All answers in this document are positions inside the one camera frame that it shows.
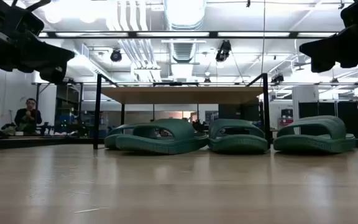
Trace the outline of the white ceiling pipes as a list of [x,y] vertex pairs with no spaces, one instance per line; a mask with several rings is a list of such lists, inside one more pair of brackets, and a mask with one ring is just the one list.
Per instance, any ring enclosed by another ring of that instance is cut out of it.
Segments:
[[118,43],[131,65],[141,70],[158,70],[151,40],[136,38],[138,32],[148,31],[145,0],[107,0],[106,10],[107,28],[127,33]]

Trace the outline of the silver ceiling ventilation duct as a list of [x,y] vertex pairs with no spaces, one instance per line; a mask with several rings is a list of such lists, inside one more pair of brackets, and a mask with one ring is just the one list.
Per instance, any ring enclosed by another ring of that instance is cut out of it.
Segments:
[[[207,0],[163,0],[166,24],[173,31],[200,30],[205,16]],[[195,43],[172,43],[174,61],[189,63],[195,56]]]

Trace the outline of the black partition screens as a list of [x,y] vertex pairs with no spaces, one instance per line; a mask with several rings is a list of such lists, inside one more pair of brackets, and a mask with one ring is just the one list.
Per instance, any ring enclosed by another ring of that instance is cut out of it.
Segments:
[[358,134],[358,102],[335,101],[318,102],[318,115],[312,117],[339,118],[345,125],[347,133],[357,136]]

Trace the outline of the white pillar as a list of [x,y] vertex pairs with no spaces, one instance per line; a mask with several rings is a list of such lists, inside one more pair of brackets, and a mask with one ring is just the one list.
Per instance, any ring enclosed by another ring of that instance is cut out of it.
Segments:
[[293,121],[318,115],[319,90],[315,85],[292,88]]

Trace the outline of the green rubber slide sandal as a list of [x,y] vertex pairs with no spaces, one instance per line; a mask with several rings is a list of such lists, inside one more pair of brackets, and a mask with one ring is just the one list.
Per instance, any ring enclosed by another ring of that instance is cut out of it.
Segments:
[[123,124],[113,128],[104,139],[104,146],[110,150],[124,150],[134,140],[134,129],[139,124]]
[[356,138],[347,133],[344,123],[335,117],[301,118],[283,127],[273,140],[276,151],[340,154],[351,151]]
[[208,136],[196,131],[191,123],[171,118],[138,124],[132,134],[120,134],[115,140],[115,146],[122,151],[165,155],[197,151],[208,143]]

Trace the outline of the person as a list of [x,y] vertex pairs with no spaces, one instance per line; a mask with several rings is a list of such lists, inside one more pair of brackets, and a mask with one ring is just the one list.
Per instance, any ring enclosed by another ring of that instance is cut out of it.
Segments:
[[42,123],[42,117],[39,110],[35,108],[36,100],[28,98],[25,103],[25,108],[17,110],[14,122],[17,130],[24,134],[35,134],[36,127]]

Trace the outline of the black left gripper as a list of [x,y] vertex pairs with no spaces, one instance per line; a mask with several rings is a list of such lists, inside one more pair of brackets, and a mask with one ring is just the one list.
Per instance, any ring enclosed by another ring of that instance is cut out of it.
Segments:
[[[37,35],[25,31],[5,32],[0,30],[0,69],[22,72],[39,71],[40,68],[67,63],[75,56],[71,50],[42,42]],[[61,83],[67,68],[58,66],[40,71],[40,78],[50,83]]]

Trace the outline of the wooden shelf with black frame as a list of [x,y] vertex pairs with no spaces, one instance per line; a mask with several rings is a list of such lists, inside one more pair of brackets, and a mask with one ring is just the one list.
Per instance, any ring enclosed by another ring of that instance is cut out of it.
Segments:
[[112,83],[109,87],[101,86],[102,75],[97,75],[96,82],[96,101],[94,108],[94,137],[93,147],[97,148],[96,141],[99,135],[99,119],[101,109],[101,94],[117,100],[122,104],[121,119],[125,119],[126,104],[219,104],[219,103],[246,103],[253,96],[262,94],[264,100],[268,96],[268,75],[261,73],[257,78],[249,83],[229,86],[200,86],[199,83],[189,83],[184,85],[168,83],[166,87],[162,83],[154,83],[153,86],[141,87],[120,87],[117,83]]

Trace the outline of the red and black cabinet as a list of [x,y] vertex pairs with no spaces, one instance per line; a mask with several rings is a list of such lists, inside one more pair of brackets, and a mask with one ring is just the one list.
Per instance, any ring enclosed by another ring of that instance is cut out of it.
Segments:
[[293,122],[293,110],[292,109],[282,109],[281,115],[278,119],[278,128],[281,129],[285,126],[288,126]]

